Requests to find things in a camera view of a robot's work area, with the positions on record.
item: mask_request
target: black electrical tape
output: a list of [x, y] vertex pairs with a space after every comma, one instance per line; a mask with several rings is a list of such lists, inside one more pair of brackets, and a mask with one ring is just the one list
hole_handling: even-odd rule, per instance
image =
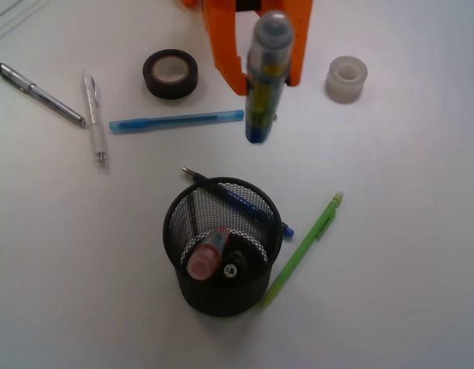
[[[154, 64], [166, 57], [182, 59], [187, 64], [188, 73], [177, 81], [162, 81], [154, 75]], [[197, 63], [192, 56], [181, 50], [168, 49], [155, 52], [143, 65], [143, 76], [148, 90], [158, 98], [173, 100], [189, 95], [197, 86]]]

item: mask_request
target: pencil cup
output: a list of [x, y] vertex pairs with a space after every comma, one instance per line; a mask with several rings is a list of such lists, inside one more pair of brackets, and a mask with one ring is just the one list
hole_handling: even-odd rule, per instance
[[[194, 249], [222, 229], [230, 237], [218, 269], [204, 281], [192, 278], [187, 263]], [[163, 239], [186, 302], [202, 313], [227, 317], [246, 311], [264, 295], [283, 228], [276, 206], [259, 188], [239, 179], [210, 178], [175, 199]]]

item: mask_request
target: pen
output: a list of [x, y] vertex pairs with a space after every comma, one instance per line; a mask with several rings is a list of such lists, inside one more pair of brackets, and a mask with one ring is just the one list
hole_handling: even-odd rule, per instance
[[[196, 183], [204, 181], [205, 179], [207, 179], [207, 177], [204, 177], [202, 174], [197, 173], [195, 171], [192, 171], [191, 169], [182, 168], [182, 171], [184, 173], [187, 173], [188, 175], [191, 175], [192, 179]], [[247, 211], [251, 214], [254, 214], [254, 215], [267, 216], [263, 211], [261, 211], [259, 208], [256, 208], [255, 205], [251, 204], [250, 202], [248, 202], [247, 200], [245, 200], [241, 196], [238, 196], [237, 194], [234, 194], [233, 192], [228, 191], [226, 188], [221, 188], [221, 191], [222, 191], [223, 194], [226, 195], [226, 197], [233, 198], [235, 200], [235, 201], [233, 201], [233, 203], [235, 205], [237, 205], [239, 208], [243, 208], [243, 210], [245, 210], [245, 211]], [[293, 229], [288, 227], [288, 224], [283, 223], [283, 233], [287, 237], [293, 237], [295, 232], [294, 232]]]
[[100, 121], [98, 119], [98, 100], [95, 89], [95, 83], [94, 79], [86, 70], [83, 71], [83, 86], [85, 87], [88, 110], [90, 111], [90, 132], [91, 140], [93, 142], [95, 160], [100, 165], [100, 168], [105, 169], [107, 164], [107, 152], [105, 150], [104, 137], [100, 126]]
[[262, 302], [262, 308], [265, 308], [271, 303], [271, 301], [277, 296], [281, 288], [284, 286], [291, 273], [295, 270], [297, 265], [300, 263], [303, 256], [312, 246], [315, 240], [319, 241], [320, 238], [326, 233], [326, 230], [336, 217], [336, 209], [343, 201], [344, 194], [337, 192], [333, 200], [329, 203], [326, 210], [322, 213], [319, 220], [313, 225], [310, 232], [303, 239], [298, 249], [291, 256], [290, 260], [286, 263], [283, 270], [279, 273], [274, 283], [270, 286]]
[[192, 125], [226, 123], [229, 121], [242, 121], [243, 110], [218, 111], [215, 113], [175, 115], [160, 118], [139, 118], [127, 121], [111, 121], [109, 127], [114, 134], [134, 133], [160, 128], [188, 127]]
[[10, 85], [17, 88], [24, 94], [30, 95], [36, 100], [39, 100], [42, 104], [67, 118], [69, 121], [72, 121], [78, 127], [85, 128], [85, 118], [60, 102], [54, 96], [51, 96], [49, 93], [42, 90], [34, 82], [30, 81], [23, 75], [20, 75], [16, 70], [11, 69], [6, 64], [0, 63], [0, 75]]

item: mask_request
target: white desk surface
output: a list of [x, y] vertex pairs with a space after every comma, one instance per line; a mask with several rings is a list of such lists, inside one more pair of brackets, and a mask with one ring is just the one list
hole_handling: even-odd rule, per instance
[[[242, 53], [256, 17], [237, 16]], [[164, 48], [199, 64], [184, 101], [144, 87]], [[351, 105], [323, 93], [340, 55], [370, 71]], [[81, 113], [87, 65], [105, 126], [244, 106], [178, 0], [52, 0], [0, 62]], [[316, 0], [278, 115], [261, 146], [243, 122], [110, 135], [100, 175], [88, 131], [0, 78], [0, 368], [474, 368], [474, 0]], [[264, 313], [214, 319], [182, 298], [161, 240], [182, 166], [273, 199], [296, 236], [271, 278], [346, 194]]]

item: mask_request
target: silver pen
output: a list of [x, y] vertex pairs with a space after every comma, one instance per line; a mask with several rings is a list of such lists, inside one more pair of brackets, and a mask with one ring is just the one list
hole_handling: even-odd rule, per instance
[[88, 110], [90, 111], [90, 132], [95, 153], [95, 160], [100, 165], [100, 168], [105, 169], [107, 165], [107, 152], [105, 150], [105, 141], [102, 128], [98, 119], [97, 91], [94, 79], [86, 70], [83, 71], [83, 86], [85, 87]]
[[54, 96], [51, 96], [50, 94], [42, 90], [28, 78], [24, 77], [23, 75], [20, 75], [16, 70], [8, 67], [6, 64], [0, 63], [0, 75], [10, 85], [17, 88], [24, 94], [30, 95], [33, 98], [39, 100], [45, 106], [56, 111], [63, 117], [67, 118], [69, 121], [75, 123], [78, 127], [85, 128], [85, 118], [83, 118], [73, 109], [60, 102]]

